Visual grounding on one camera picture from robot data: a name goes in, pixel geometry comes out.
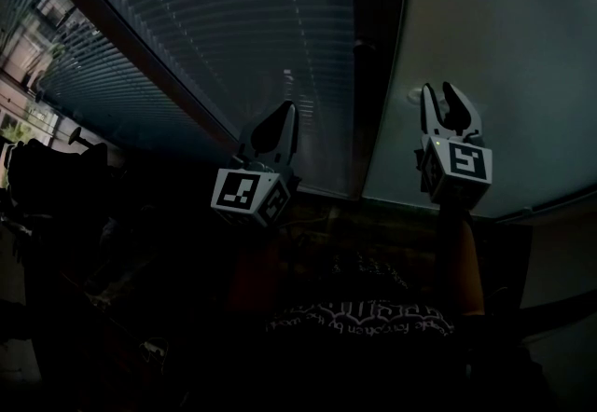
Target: dark vertical frame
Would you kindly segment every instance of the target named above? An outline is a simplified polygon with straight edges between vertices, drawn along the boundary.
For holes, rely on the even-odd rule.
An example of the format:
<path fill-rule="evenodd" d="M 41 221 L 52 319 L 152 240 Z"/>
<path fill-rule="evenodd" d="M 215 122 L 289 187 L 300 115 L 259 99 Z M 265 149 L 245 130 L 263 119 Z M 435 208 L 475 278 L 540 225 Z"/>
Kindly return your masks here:
<path fill-rule="evenodd" d="M 71 0 L 161 91 L 195 120 L 218 145 L 236 151 L 236 140 L 153 53 L 107 0 Z"/>
<path fill-rule="evenodd" d="M 354 138 L 350 199 L 360 199 L 394 66 L 405 0 L 354 0 Z"/>

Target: glass pane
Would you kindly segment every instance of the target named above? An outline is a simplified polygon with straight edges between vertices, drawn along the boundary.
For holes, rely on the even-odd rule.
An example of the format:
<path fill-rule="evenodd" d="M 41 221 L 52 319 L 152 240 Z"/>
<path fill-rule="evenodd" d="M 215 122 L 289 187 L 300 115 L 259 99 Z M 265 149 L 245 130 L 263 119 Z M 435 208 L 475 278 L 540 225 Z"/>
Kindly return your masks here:
<path fill-rule="evenodd" d="M 226 161 L 70 0 L 0 0 L 0 6 L 5 138 L 35 137 L 64 151 L 72 130 L 82 125 L 127 149 Z M 56 112 L 67 118 L 59 121 Z"/>
<path fill-rule="evenodd" d="M 353 0 L 109 0 L 229 131 L 284 99 L 303 185 L 344 194 L 353 137 Z"/>

